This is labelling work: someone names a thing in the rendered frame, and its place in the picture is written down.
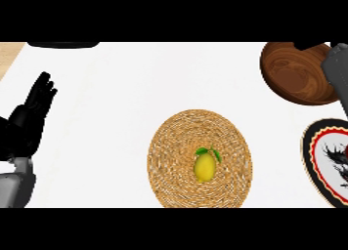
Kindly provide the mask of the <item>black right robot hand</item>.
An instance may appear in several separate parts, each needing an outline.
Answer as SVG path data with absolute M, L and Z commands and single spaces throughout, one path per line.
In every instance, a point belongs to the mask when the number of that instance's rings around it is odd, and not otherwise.
M 296 41 L 295 48 L 300 51 L 312 49 L 314 47 L 330 49 L 329 45 L 320 41 Z

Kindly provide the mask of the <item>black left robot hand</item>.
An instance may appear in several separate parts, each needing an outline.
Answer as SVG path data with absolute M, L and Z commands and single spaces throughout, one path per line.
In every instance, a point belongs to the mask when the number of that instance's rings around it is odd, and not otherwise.
M 0 116 L 0 161 L 12 161 L 16 157 L 31 157 L 36 154 L 44 118 L 56 93 L 50 74 L 41 72 L 25 103 L 16 106 L 9 118 Z

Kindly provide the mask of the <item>brown wooden bowl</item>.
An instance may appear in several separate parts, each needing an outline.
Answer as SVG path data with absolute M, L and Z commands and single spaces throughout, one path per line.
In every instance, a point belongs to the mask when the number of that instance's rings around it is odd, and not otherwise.
M 263 81 L 272 92 L 295 104 L 324 105 L 339 100 L 320 67 L 329 50 L 320 44 L 300 51 L 293 42 L 268 42 L 262 48 Z

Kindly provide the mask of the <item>round woven straw placemat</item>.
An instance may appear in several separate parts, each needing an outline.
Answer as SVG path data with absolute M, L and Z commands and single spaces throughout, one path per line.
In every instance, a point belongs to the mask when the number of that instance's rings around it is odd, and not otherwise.
M 216 162 L 213 178 L 200 182 L 197 151 Z M 253 180 L 249 145 L 231 121 L 204 109 L 175 114 L 161 124 L 147 154 L 147 172 L 158 202 L 169 208 L 234 208 L 243 205 Z

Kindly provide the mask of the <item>black flat appliance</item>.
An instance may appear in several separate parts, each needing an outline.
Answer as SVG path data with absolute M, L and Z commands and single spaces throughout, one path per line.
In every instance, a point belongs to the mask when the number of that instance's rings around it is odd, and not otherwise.
M 95 47 L 99 42 L 28 42 L 33 47 L 49 49 L 83 49 Z

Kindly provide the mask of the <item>white plate with black rim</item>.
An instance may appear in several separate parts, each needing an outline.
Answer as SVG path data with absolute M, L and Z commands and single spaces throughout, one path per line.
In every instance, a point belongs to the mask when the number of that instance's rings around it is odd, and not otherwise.
M 336 208 L 348 208 L 348 121 L 314 122 L 302 137 L 302 157 L 318 193 Z

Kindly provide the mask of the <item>yellow lemon with green leaves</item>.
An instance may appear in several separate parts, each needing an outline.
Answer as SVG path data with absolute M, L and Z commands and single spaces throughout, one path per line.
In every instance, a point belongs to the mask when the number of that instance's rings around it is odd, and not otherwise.
M 200 183 L 209 182 L 216 173 L 216 164 L 222 162 L 219 151 L 213 148 L 197 149 L 194 173 Z

